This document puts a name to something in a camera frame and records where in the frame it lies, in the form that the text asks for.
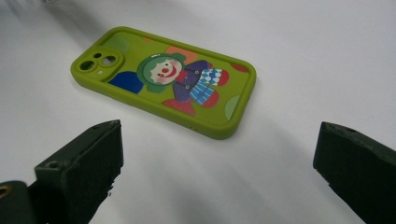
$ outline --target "phone case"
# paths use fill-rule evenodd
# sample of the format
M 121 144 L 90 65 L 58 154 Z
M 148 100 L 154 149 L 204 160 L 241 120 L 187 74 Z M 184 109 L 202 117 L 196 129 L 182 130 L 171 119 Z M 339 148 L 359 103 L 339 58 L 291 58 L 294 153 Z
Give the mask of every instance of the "phone case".
M 76 82 L 215 139 L 237 129 L 256 80 L 246 62 L 128 27 L 72 64 Z

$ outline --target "white surface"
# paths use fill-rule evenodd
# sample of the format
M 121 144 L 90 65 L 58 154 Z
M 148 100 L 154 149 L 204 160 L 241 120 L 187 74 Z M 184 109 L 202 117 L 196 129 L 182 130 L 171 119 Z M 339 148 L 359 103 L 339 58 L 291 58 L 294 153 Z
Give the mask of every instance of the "white surface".
M 394 1 L 0 1 L 0 182 L 120 119 L 125 165 L 92 224 L 362 223 L 312 168 L 319 125 L 396 148 Z M 255 90 L 217 141 L 80 87 L 69 66 L 116 26 L 250 62 Z

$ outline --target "clown illustration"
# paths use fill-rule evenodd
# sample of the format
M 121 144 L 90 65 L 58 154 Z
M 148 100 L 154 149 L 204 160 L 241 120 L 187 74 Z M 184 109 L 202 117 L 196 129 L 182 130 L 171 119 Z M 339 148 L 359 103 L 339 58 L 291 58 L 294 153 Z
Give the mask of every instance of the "clown illustration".
M 161 93 L 172 86 L 175 99 L 163 104 L 193 115 L 192 102 L 203 107 L 212 107 L 218 102 L 219 94 L 211 86 L 225 85 L 229 74 L 204 60 L 187 65 L 185 60 L 180 53 L 150 56 L 137 68 L 137 77 L 147 85 L 148 91 Z

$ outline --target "green phone case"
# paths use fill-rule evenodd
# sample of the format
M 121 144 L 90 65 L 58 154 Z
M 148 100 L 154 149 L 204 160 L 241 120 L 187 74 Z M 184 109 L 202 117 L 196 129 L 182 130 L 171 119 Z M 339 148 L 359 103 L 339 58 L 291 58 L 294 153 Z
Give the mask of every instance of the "green phone case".
M 85 88 L 215 139 L 236 131 L 256 80 L 249 63 L 128 27 L 103 35 L 71 73 Z

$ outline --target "black plastic part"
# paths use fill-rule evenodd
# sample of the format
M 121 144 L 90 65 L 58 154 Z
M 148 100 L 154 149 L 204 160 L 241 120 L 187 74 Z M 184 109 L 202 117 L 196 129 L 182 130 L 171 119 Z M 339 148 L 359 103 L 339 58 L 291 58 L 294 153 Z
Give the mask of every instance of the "black plastic part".
M 314 168 L 366 223 L 396 223 L 396 152 L 355 130 L 323 122 Z
M 122 165 L 119 120 L 79 135 L 35 168 L 29 190 L 39 223 L 89 223 Z
M 8 181 L 0 184 L 0 223 L 37 224 L 25 183 Z

